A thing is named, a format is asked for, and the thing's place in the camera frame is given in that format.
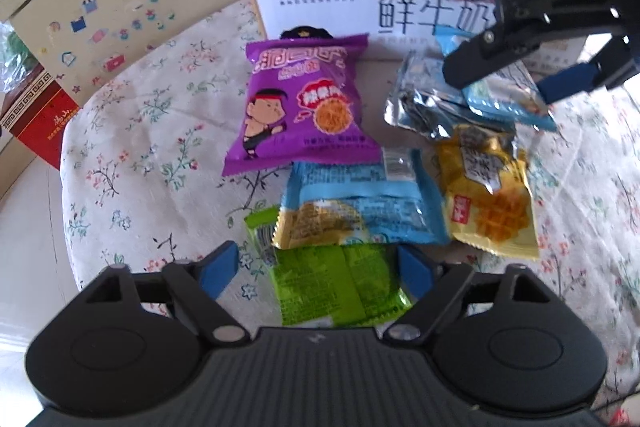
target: waffle image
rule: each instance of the waffle image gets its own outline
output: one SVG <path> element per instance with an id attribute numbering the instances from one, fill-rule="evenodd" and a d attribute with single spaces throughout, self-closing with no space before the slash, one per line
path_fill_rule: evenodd
<path id="1" fill-rule="evenodd" d="M 529 226 L 529 198 L 518 187 L 504 188 L 494 195 L 487 194 L 475 203 L 478 234 L 496 243 L 515 237 L 521 229 Z"/>

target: yellow snack package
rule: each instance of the yellow snack package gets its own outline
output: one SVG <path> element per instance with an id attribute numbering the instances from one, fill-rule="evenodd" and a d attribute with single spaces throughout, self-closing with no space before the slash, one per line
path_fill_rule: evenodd
<path id="1" fill-rule="evenodd" d="M 538 258 L 524 154 L 513 158 L 473 127 L 436 149 L 450 234 L 496 255 Z"/>

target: robotic arm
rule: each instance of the robotic arm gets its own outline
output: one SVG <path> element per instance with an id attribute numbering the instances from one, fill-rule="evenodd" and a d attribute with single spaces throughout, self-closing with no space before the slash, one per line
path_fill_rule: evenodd
<path id="1" fill-rule="evenodd" d="M 547 103 L 576 92 L 622 85 L 640 64 L 640 0 L 496 0 L 494 26 L 444 62 L 444 77 L 462 89 L 536 51 L 546 41 L 611 33 L 588 62 L 538 83 Z"/>

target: red box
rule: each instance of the red box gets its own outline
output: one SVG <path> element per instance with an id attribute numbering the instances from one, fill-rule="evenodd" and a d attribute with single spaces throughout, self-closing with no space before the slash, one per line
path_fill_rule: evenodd
<path id="1" fill-rule="evenodd" d="M 0 125 L 60 170 L 63 131 L 78 109 L 78 104 L 38 64 L 25 84 L 5 96 Z"/>

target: cartoon boy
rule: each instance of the cartoon boy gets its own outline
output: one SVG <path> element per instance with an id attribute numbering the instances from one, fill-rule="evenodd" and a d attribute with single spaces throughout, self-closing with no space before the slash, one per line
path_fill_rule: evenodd
<path id="1" fill-rule="evenodd" d="M 257 157 L 255 150 L 261 142 L 286 130 L 284 122 L 273 126 L 286 115 L 282 108 L 282 99 L 287 100 L 287 93 L 281 89 L 261 89 L 247 104 L 246 115 L 249 118 L 244 120 L 246 127 L 242 147 L 249 158 Z"/>

